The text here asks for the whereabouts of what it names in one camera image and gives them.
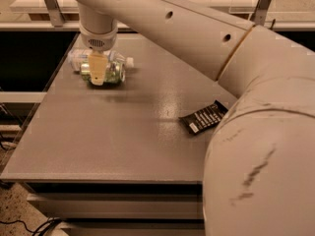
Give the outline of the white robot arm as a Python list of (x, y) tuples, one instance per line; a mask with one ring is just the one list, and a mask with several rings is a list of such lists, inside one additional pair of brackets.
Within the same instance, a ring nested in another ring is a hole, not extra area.
[(237, 100), (205, 158), (207, 236), (315, 236), (313, 51), (187, 0), (76, 0), (84, 35), (129, 26)]

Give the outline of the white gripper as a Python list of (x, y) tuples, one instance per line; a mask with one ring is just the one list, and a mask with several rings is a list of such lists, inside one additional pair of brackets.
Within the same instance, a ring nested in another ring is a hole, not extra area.
[(100, 52), (110, 50), (114, 46), (117, 36), (117, 25), (80, 25), (80, 33), (83, 44), (87, 48), (94, 50), (88, 57), (91, 82), (95, 86), (102, 86), (108, 59)]

